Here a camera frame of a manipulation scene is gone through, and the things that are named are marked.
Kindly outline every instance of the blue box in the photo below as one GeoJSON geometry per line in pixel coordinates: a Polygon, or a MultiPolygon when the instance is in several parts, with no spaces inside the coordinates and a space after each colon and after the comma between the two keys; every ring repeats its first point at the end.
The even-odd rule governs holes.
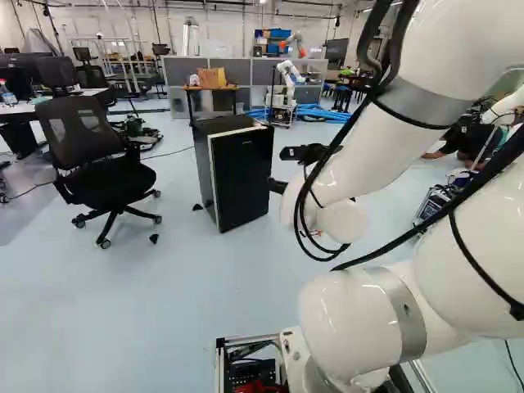
{"type": "Polygon", "coordinates": [[[268,53],[278,53],[278,45],[274,43],[268,43],[268,53]]]}
{"type": "Polygon", "coordinates": [[[287,38],[291,35],[291,30],[271,29],[271,37],[287,38]]]}

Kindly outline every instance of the gray partition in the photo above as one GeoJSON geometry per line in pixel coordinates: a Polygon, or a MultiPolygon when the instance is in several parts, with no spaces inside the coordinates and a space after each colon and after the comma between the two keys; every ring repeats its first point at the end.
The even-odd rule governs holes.
{"type": "MultiPolygon", "coordinates": [[[[237,102],[243,102],[244,111],[264,105],[266,87],[271,84],[273,67],[281,61],[291,60],[300,72],[310,72],[306,85],[296,86],[295,99],[299,104],[319,102],[323,81],[328,69],[327,60],[287,59],[287,58],[247,58],[232,59],[218,57],[163,56],[165,80],[169,85],[168,98],[171,115],[174,118],[188,118],[187,95],[181,89],[190,74],[197,68],[223,67],[226,79],[240,86],[237,102]]],[[[279,72],[275,73],[274,83],[283,84],[279,72]]],[[[192,94],[193,109],[196,117],[205,115],[223,115],[231,113],[233,100],[231,93],[203,91],[192,94]]]]}
{"type": "MultiPolygon", "coordinates": [[[[253,84],[255,86],[271,84],[273,67],[281,61],[282,60],[274,59],[253,59],[253,84]]],[[[275,72],[274,83],[280,83],[280,73],[278,71],[275,72]]]]}
{"type": "Polygon", "coordinates": [[[251,60],[250,59],[216,59],[210,58],[210,68],[223,67],[226,71],[228,83],[240,86],[251,84],[251,60]]]}
{"type": "Polygon", "coordinates": [[[168,86],[187,84],[189,75],[195,74],[197,68],[208,68],[206,57],[164,57],[165,82],[168,86]]]}

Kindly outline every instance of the wall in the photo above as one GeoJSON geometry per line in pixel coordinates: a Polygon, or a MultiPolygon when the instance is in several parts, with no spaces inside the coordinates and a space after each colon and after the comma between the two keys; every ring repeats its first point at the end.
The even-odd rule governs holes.
{"type": "MultiPolygon", "coordinates": [[[[0,47],[16,46],[22,48],[23,36],[16,22],[10,1],[0,0],[0,47]]],[[[46,37],[56,45],[51,24],[49,19],[43,16],[42,8],[37,5],[35,12],[30,3],[22,2],[22,4],[22,7],[16,7],[16,11],[24,30],[26,31],[30,27],[38,27],[39,23],[46,37]]],[[[147,0],[142,0],[142,5],[146,6],[147,0]]],[[[243,21],[244,28],[242,28],[242,13],[228,12],[228,10],[240,11],[240,7],[219,5],[219,10],[214,11],[211,6],[208,12],[203,11],[199,5],[193,6],[187,3],[175,3],[174,7],[180,8],[170,8],[169,10],[157,8],[156,14],[161,42],[168,43],[171,46],[169,23],[174,49],[178,53],[181,52],[182,47],[183,22],[187,16],[193,16],[201,26],[201,54],[204,56],[211,55],[217,47],[221,47],[222,51],[229,56],[242,57],[242,54],[249,56],[253,44],[254,29],[282,27],[294,32],[300,30],[304,36],[306,49],[322,47],[326,36],[327,39],[347,38],[351,34],[346,57],[346,64],[351,66],[355,64],[356,43],[368,15],[368,13],[361,13],[360,15],[355,13],[358,6],[356,3],[350,2],[342,9],[341,25],[337,29],[335,29],[334,19],[262,16],[260,13],[246,13],[243,21]],[[244,42],[244,51],[242,50],[242,41],[244,42]]],[[[304,6],[283,2],[275,5],[269,3],[264,6],[264,11],[267,13],[271,13],[273,9],[278,9],[280,14],[309,16],[328,16],[330,12],[330,7],[304,6]]],[[[260,7],[246,7],[246,10],[257,12],[260,11],[260,7]]],[[[106,37],[128,38],[130,36],[124,13],[116,7],[110,7],[109,10],[103,7],[52,7],[51,12],[62,46],[66,54],[70,56],[72,52],[68,38],[75,36],[94,37],[99,30],[106,37]]],[[[336,10],[333,10],[332,15],[336,15],[336,12],[336,10]]],[[[135,37],[145,41],[142,43],[142,50],[145,53],[151,53],[151,43],[158,41],[152,12],[147,8],[135,8],[134,11],[126,8],[125,15],[133,25],[135,37]]]]}

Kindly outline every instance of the chair base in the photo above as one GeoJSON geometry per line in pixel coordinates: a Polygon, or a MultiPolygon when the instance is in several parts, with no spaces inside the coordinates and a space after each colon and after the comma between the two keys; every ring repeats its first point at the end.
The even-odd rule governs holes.
{"type": "MultiPolygon", "coordinates": [[[[154,189],[149,190],[140,199],[138,199],[138,201],[141,201],[142,199],[147,198],[150,195],[153,195],[155,198],[159,198],[160,191],[154,189]]],[[[152,219],[155,224],[162,223],[161,215],[152,215],[151,213],[146,213],[145,211],[135,209],[131,206],[121,206],[118,209],[91,210],[86,215],[77,215],[71,220],[71,223],[76,228],[84,228],[86,221],[89,221],[90,219],[95,219],[96,217],[100,217],[101,215],[106,215],[107,213],[109,213],[109,217],[107,218],[106,224],[104,225],[103,230],[100,232],[100,235],[97,238],[97,245],[105,250],[111,246],[111,241],[107,239],[106,236],[111,230],[113,224],[115,223],[116,217],[118,215],[123,214],[124,212],[130,213],[131,215],[136,215],[137,217],[142,217],[144,219],[152,219]]]]}

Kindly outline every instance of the black cabinet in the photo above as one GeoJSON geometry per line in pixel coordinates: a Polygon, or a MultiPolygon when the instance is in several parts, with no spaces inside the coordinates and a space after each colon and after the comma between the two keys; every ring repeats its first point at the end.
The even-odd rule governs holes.
{"type": "Polygon", "coordinates": [[[273,127],[246,115],[193,123],[202,203],[220,232],[268,212],[273,127]]]}

